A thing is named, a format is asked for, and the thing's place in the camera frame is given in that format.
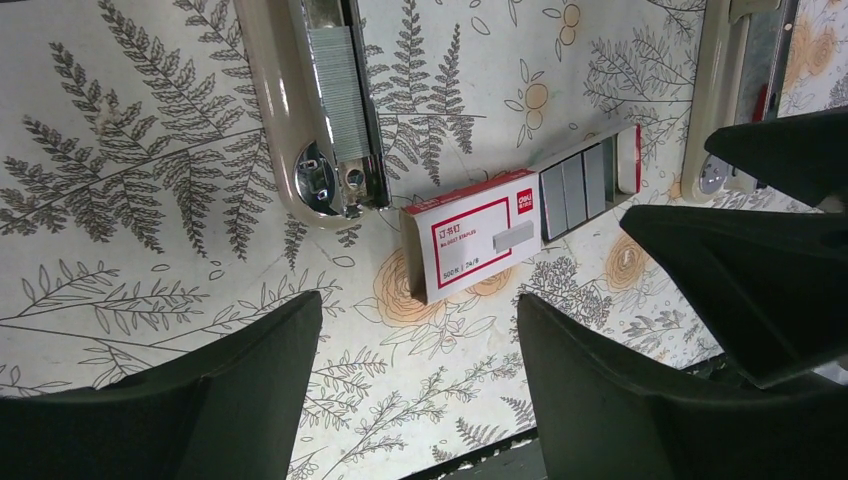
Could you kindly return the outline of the white red staple box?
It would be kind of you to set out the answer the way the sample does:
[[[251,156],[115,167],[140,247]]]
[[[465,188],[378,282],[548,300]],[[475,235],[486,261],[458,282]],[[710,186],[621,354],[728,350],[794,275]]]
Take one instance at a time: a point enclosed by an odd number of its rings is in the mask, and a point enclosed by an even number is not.
[[[540,252],[539,174],[520,169],[402,208],[408,288],[426,305]]]

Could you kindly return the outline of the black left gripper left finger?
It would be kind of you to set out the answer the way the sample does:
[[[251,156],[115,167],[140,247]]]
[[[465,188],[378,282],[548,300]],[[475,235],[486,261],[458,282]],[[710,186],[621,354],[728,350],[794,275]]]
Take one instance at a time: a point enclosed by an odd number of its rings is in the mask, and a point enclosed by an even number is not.
[[[322,328],[309,291],[109,386],[1,402],[5,479],[282,479]]]

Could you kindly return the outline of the beige and black stapler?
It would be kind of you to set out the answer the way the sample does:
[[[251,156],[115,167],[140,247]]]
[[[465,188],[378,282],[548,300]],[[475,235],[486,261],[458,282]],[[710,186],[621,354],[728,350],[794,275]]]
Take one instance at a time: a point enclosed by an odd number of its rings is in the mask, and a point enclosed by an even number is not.
[[[238,1],[284,208],[343,229],[390,207],[379,117],[355,1]]]

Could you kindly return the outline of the silver staple strip tray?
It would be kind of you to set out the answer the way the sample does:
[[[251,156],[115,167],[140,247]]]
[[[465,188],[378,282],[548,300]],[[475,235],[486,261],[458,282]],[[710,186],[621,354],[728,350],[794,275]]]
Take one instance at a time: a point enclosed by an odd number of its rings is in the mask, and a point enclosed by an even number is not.
[[[623,123],[533,164],[542,241],[552,243],[638,194],[642,128]]]

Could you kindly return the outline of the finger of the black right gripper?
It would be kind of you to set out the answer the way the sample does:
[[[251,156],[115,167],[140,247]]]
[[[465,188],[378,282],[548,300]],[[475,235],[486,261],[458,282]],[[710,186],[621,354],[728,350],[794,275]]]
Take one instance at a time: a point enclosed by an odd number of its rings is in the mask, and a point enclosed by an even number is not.
[[[639,205],[619,225],[755,385],[846,356],[846,215]]]
[[[847,207],[845,106],[722,127],[704,148],[810,207]]]

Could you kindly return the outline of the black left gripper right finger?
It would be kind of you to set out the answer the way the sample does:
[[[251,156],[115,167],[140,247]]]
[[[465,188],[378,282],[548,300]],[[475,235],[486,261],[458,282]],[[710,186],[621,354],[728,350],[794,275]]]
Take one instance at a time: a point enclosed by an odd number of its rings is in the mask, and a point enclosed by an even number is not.
[[[552,479],[843,479],[847,390],[818,375],[769,389],[704,379],[517,302]]]

